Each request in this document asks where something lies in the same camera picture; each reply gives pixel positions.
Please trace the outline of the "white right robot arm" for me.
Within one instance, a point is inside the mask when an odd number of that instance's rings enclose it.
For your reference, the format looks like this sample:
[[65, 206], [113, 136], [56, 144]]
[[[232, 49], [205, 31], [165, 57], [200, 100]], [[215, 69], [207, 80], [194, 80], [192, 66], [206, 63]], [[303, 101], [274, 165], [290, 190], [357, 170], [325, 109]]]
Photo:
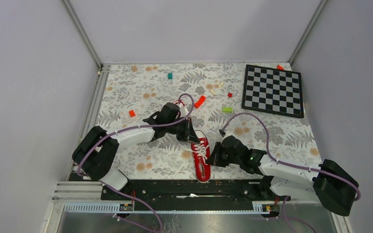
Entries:
[[305, 164], [271, 159], [266, 151], [250, 149], [233, 135], [216, 142], [206, 161], [219, 167], [238, 165], [249, 174], [261, 175], [252, 196], [264, 200], [289, 197], [313, 201], [340, 216], [349, 216], [359, 187], [357, 181], [332, 160]]

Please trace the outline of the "red canvas sneaker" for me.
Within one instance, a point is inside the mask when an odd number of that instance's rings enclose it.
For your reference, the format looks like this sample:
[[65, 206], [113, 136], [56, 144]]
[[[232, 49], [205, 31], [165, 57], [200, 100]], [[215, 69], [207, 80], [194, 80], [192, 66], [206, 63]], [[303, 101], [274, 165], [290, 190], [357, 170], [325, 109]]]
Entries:
[[209, 181], [211, 176], [211, 167], [206, 160], [210, 157], [209, 141], [200, 130], [195, 131], [199, 143], [191, 144], [191, 151], [194, 158], [195, 173], [198, 182], [206, 183]]

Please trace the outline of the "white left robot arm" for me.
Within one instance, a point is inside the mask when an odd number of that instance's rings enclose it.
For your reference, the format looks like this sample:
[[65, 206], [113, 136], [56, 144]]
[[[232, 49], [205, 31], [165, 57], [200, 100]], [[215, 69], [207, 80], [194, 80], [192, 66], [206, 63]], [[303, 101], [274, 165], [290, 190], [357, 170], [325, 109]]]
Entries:
[[108, 133], [102, 127], [94, 126], [73, 152], [72, 160], [79, 166], [77, 172], [81, 176], [88, 176], [112, 187], [113, 194], [124, 200], [130, 196], [131, 187], [129, 179], [112, 167], [118, 150], [153, 142], [168, 133], [175, 135], [180, 142], [200, 142], [185, 109], [168, 102], [160, 111], [143, 119], [141, 124], [115, 133]]

